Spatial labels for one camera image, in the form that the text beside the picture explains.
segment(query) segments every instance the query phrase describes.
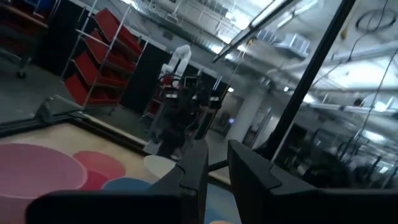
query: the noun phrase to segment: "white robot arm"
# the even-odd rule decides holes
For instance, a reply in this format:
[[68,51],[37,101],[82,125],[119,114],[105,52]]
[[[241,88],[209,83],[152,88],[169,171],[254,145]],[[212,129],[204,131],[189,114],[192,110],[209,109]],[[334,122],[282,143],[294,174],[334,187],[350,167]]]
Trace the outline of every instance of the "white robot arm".
[[191,59],[191,54],[191,48],[189,45],[177,47],[173,52],[169,64],[163,64],[159,78],[168,73],[173,73],[175,75],[175,80],[180,79],[188,66],[188,62]]

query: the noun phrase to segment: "caster wheel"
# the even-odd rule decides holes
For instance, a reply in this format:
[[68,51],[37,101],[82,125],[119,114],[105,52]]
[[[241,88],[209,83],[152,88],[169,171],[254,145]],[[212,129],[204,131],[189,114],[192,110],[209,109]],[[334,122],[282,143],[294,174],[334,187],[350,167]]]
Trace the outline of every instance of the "caster wheel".
[[26,78],[26,72],[17,72],[17,77],[20,79],[25,79]]

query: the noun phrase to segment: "ceiling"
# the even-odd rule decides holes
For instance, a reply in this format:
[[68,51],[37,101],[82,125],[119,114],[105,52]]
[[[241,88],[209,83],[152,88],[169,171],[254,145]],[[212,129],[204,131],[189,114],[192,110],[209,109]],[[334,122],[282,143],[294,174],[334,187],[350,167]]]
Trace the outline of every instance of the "ceiling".
[[[176,26],[194,35],[196,44],[218,54],[242,30],[247,29],[257,15],[266,11],[267,6],[270,8],[270,4],[274,4],[272,2],[273,0],[142,0],[141,5],[145,3],[152,12],[158,12],[161,8],[174,15],[177,18]],[[341,0],[293,2],[293,6],[284,9],[278,17],[273,17],[263,29],[280,35],[298,34],[307,39],[311,50],[306,59],[287,57],[285,52],[274,45],[257,39],[250,44],[241,44],[218,63],[233,62],[233,71],[236,73],[234,77],[250,79],[251,83],[264,81],[264,78],[271,79],[275,84],[274,94],[287,95],[289,98]],[[372,14],[375,10],[378,10],[378,14]],[[396,19],[396,12],[398,1],[395,0],[356,1],[341,35],[317,74],[304,105],[309,103],[317,113],[346,122],[349,124],[346,128],[350,127],[354,134],[364,128],[363,136],[375,143],[398,146],[395,137],[398,122],[391,117],[398,110],[398,102],[395,102],[395,96],[398,95],[398,56],[391,60],[398,49],[398,23],[392,22]],[[358,19],[366,13],[368,15],[358,23],[357,28]],[[162,17],[168,19],[168,15],[163,14]],[[392,23],[388,29],[375,30],[377,26],[386,26],[388,23]],[[341,111],[338,107],[325,109],[322,106],[353,106],[358,98],[364,99],[362,108],[353,107],[349,111]],[[372,105],[375,108],[369,114]]]

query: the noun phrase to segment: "red circle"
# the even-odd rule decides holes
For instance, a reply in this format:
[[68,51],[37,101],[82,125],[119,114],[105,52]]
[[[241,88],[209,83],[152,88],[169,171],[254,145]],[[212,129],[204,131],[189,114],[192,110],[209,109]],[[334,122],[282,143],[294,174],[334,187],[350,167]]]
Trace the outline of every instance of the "red circle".
[[116,159],[106,154],[94,151],[81,151],[73,155],[88,170],[103,174],[109,179],[125,175],[124,166]]
[[56,190],[80,189],[86,169],[74,158],[43,146],[0,144],[0,223],[23,222],[26,206]]
[[99,172],[88,170],[87,174],[87,181],[81,187],[81,190],[101,190],[102,186],[108,181],[108,178]]

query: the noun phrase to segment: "white circle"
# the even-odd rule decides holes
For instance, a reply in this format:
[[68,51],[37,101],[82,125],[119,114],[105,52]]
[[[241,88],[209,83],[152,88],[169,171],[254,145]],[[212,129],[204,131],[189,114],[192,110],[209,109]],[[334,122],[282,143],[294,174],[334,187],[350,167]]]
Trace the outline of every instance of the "white circle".
[[175,162],[168,158],[151,155],[144,158],[144,165],[156,177],[162,178],[174,168]]

